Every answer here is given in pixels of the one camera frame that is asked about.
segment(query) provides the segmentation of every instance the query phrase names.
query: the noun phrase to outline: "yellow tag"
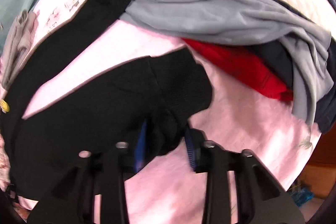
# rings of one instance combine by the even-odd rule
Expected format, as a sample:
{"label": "yellow tag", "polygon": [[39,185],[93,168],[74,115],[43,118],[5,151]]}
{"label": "yellow tag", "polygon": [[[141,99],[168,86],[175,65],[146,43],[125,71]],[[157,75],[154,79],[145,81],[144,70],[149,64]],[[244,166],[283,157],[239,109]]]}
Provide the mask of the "yellow tag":
{"label": "yellow tag", "polygon": [[9,105],[4,100],[0,101],[0,106],[3,112],[9,112]]}

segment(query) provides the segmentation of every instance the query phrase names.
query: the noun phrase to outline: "screw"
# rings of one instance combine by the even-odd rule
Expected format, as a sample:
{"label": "screw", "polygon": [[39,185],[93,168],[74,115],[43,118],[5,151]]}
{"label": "screw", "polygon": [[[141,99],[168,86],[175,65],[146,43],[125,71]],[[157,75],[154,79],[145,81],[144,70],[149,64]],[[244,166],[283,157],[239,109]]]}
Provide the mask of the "screw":
{"label": "screw", "polygon": [[115,144],[116,148],[118,149],[123,149],[123,148],[127,148],[128,147],[128,143],[127,142],[118,142]]}
{"label": "screw", "polygon": [[213,141],[205,141],[203,145],[205,148],[214,148],[216,146],[216,143]]}
{"label": "screw", "polygon": [[79,155],[81,158],[88,158],[88,157],[91,156],[91,152],[90,152],[90,151],[83,150],[83,151],[80,151],[78,155]]}
{"label": "screw", "polygon": [[242,152],[242,155],[245,156],[246,158],[248,157],[252,157],[253,156],[253,152],[250,149],[244,149]]}

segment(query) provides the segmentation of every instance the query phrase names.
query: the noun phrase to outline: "gray fabric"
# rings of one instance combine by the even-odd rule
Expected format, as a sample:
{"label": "gray fabric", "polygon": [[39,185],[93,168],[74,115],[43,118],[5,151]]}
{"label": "gray fabric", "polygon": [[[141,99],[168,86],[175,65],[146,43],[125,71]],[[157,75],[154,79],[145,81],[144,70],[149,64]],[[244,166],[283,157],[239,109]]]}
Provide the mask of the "gray fabric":
{"label": "gray fabric", "polygon": [[36,14],[33,11],[28,14],[27,10],[24,10],[15,18],[9,30],[1,56],[1,85],[5,90],[8,90],[29,52],[35,19]]}
{"label": "gray fabric", "polygon": [[164,34],[224,45],[279,39],[295,65],[293,114],[309,125],[317,100],[333,86],[326,70],[330,32],[273,0],[134,0],[120,19]]}

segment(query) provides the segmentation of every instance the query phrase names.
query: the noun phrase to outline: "floor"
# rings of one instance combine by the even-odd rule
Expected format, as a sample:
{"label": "floor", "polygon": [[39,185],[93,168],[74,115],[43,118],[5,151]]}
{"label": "floor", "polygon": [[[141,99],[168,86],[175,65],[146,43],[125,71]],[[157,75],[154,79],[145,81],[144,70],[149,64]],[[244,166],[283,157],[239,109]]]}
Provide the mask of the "floor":
{"label": "floor", "polygon": [[304,216],[304,220],[307,222],[316,213],[323,203],[323,199],[313,198],[300,207],[300,211]]}

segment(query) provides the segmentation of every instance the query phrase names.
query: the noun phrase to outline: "pink fabric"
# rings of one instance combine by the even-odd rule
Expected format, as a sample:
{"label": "pink fabric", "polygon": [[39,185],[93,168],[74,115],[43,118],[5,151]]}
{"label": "pink fabric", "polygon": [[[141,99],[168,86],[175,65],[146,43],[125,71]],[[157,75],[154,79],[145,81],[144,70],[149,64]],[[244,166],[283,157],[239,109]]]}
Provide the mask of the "pink fabric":
{"label": "pink fabric", "polygon": [[[33,44],[70,18],[83,1],[40,0],[34,9],[38,17]],[[141,56],[162,55],[184,45],[179,38],[117,21],[58,76],[40,87],[23,118],[48,107],[104,70]],[[210,108],[192,116],[193,127],[203,130],[208,139],[228,150],[253,150],[283,187],[289,188],[320,137],[317,126],[311,130],[313,146],[304,147],[302,142],[309,138],[309,129],[291,114],[289,105],[259,94],[196,52],[193,54],[204,66],[214,90]],[[205,174],[192,173],[182,142],[177,149],[166,156],[156,157],[139,174],[126,181],[130,223],[201,223],[205,183]],[[233,177],[231,187],[234,191]],[[97,196],[95,223],[99,223],[99,202]],[[36,204],[23,198],[20,203],[28,209]],[[231,195],[231,207],[236,213],[235,194]]]}

